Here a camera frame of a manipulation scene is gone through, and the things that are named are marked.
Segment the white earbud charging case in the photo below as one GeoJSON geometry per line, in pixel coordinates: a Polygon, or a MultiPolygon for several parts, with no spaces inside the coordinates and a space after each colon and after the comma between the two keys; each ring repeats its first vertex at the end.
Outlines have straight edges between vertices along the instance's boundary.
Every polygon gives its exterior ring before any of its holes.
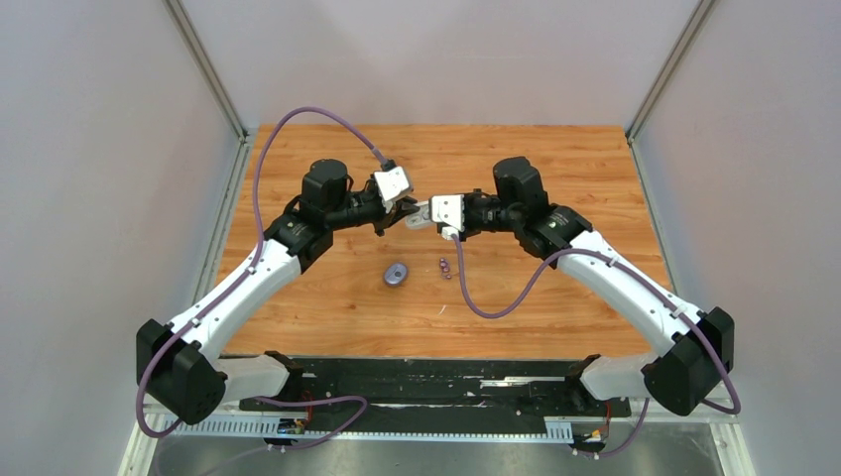
{"type": "Polygon", "coordinates": [[[431,226],[433,222],[431,221],[429,215],[429,206],[426,202],[422,203],[419,206],[419,210],[411,215],[407,216],[405,219],[405,224],[408,229],[411,230],[420,230],[431,226]]]}

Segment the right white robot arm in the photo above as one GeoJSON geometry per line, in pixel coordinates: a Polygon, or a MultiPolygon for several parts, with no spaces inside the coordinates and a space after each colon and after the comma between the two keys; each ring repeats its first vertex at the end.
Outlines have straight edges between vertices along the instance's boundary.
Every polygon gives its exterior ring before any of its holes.
{"type": "Polygon", "coordinates": [[[550,202],[540,172],[524,157],[498,162],[496,190],[479,188],[460,199],[461,221],[452,239],[460,246],[482,232],[510,232],[541,263],[506,308],[488,312],[468,297],[477,315],[512,313],[547,269],[561,271],[602,298],[649,343],[651,351],[622,358],[591,356],[566,387],[570,407],[591,414],[605,401],[648,398],[686,417],[704,405],[737,415],[742,402],[730,377],[735,322],[719,306],[704,310],[645,275],[576,210],[550,202]]]}

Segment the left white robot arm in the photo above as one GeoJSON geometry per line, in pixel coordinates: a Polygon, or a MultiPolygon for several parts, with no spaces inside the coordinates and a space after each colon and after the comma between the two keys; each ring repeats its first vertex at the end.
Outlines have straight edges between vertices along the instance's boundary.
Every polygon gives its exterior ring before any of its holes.
{"type": "Polygon", "coordinates": [[[346,166],[314,162],[301,192],[269,226],[259,226],[253,251],[198,303],[161,324],[138,331],[137,376],[142,397],[152,397],[179,423],[196,424],[219,405],[267,397],[281,410],[295,408],[303,382],[278,352],[224,358],[228,341],[273,295],[308,270],[333,244],[337,230],[370,224],[377,235],[417,211],[405,170],[387,162],[360,190],[346,166]]]}

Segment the blue-grey earbud case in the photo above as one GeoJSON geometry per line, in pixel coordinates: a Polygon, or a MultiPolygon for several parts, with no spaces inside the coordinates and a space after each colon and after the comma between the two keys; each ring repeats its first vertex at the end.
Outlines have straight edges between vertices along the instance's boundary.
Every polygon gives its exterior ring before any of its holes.
{"type": "Polygon", "coordinates": [[[408,275],[408,267],[404,263],[398,262],[386,269],[383,281],[388,287],[395,288],[401,286],[407,280],[408,275]]]}

